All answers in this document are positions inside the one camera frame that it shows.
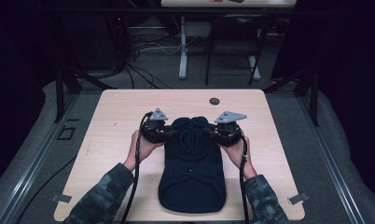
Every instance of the camouflage jacket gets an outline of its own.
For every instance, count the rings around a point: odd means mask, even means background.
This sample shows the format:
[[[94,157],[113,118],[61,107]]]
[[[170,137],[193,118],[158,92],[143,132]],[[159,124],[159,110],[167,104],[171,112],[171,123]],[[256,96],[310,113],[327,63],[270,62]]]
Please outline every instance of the camouflage jacket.
[[[119,163],[80,199],[63,223],[112,223],[132,180],[132,172]],[[289,223],[263,175],[246,180],[245,190],[248,202],[255,208],[262,224]]]

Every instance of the person's right hand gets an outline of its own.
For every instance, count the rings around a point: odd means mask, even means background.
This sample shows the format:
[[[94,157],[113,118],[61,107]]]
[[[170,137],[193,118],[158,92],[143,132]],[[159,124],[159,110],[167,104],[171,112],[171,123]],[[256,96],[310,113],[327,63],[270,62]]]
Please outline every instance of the person's right hand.
[[[246,158],[245,166],[243,167],[243,177],[246,180],[246,179],[251,178],[252,176],[257,175],[257,171],[255,170],[254,165],[252,164],[252,161],[251,161],[249,138],[245,137],[245,141],[247,144],[247,152],[246,152],[247,158]],[[226,153],[229,155],[231,162],[233,162],[233,164],[237,166],[237,168],[240,168],[241,161],[243,159],[243,139],[240,139],[240,141],[237,144],[231,147],[224,147],[221,145],[219,146],[222,147],[226,151]]]

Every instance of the table top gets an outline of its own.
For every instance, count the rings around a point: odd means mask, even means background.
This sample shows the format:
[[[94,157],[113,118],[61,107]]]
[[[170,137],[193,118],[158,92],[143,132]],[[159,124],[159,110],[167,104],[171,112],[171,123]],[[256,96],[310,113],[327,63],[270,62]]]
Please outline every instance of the table top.
[[[241,3],[223,0],[161,0],[163,7],[294,7],[297,0],[244,0]]]
[[[217,98],[219,105],[209,100]],[[300,203],[292,205],[287,198],[298,194],[269,106],[260,90],[110,90],[104,91],[78,152],[63,194],[72,196],[70,203],[59,202],[54,217],[64,220],[79,199],[101,177],[128,155],[133,131],[139,128],[142,116],[159,107],[169,118],[166,124],[181,117],[204,116],[209,122],[224,111],[245,114],[237,123],[250,138],[252,162],[259,174],[268,179],[280,205],[292,220],[304,218]],[[216,213],[184,214],[169,211],[160,205],[158,186],[164,169],[164,147],[157,148],[141,163],[138,188],[132,203],[129,221],[209,221],[243,220],[243,203],[239,171],[222,151],[227,200]],[[115,220],[121,220],[130,197],[127,192]]]

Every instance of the gray carpet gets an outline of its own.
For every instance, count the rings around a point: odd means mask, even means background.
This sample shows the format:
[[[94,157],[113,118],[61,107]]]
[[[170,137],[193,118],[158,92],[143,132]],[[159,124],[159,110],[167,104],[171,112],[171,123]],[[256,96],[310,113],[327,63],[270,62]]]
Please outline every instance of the gray carpet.
[[[247,85],[249,76],[211,76],[209,85],[205,86],[204,44],[204,40],[199,42],[196,39],[189,45],[187,79],[185,80],[178,78],[180,51],[175,54],[166,54],[161,49],[144,50],[141,51],[136,62],[130,61],[130,63],[145,68],[151,75],[156,76],[164,84],[175,89],[264,89],[270,86],[271,70],[277,50],[281,45],[279,39],[268,38],[259,62],[262,79],[254,82],[251,87]],[[229,73],[235,75],[240,74],[240,71],[230,71]],[[142,77],[151,80],[151,75],[145,74],[145,72],[142,72],[141,75],[132,72],[134,87],[136,89],[153,88],[153,85]],[[75,128],[74,135],[70,140],[55,139],[51,142],[46,161],[22,201],[12,223],[16,223],[23,207],[35,192],[42,187],[50,176],[74,158],[80,148],[101,91],[86,80],[79,81],[84,91],[78,96],[76,103],[66,115],[62,124],[67,128]],[[101,81],[120,89],[132,87],[131,78],[125,71],[114,77],[103,78]],[[156,79],[153,83],[161,88],[167,88]],[[296,99],[290,93],[291,88],[293,88],[293,84],[289,84],[282,91],[269,93],[266,96],[298,191],[306,192],[311,197],[303,205],[306,217],[301,221],[296,221],[296,223],[351,223],[325,167],[310,123],[304,117],[306,112],[301,108],[299,99]],[[44,91],[47,94],[47,102],[42,114],[0,180],[0,216],[24,170],[34,159],[42,143],[45,142],[47,134],[53,128],[52,121],[55,119],[56,112],[54,83],[49,84]],[[320,129],[364,220],[366,223],[375,223],[375,195],[362,183],[359,174],[349,160],[349,148],[343,130],[337,116],[332,111],[330,103],[323,94],[320,94],[319,98],[318,118]],[[49,198],[53,194],[63,191],[63,186],[72,166],[73,163],[65,167],[42,189],[23,214],[21,223],[56,223],[53,214],[57,204],[50,201]]]

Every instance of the table leg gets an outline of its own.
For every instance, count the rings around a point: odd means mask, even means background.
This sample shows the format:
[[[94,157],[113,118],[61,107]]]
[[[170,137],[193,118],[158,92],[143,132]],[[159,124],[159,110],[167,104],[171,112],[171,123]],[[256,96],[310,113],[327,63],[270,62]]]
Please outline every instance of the table leg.
[[[251,67],[253,67],[255,65],[255,61],[256,61],[255,56],[251,55],[251,56],[249,56],[248,59],[249,59],[249,65]],[[254,80],[260,81],[260,73],[259,73],[258,66],[257,66],[257,70],[255,70],[255,73],[254,73]]]

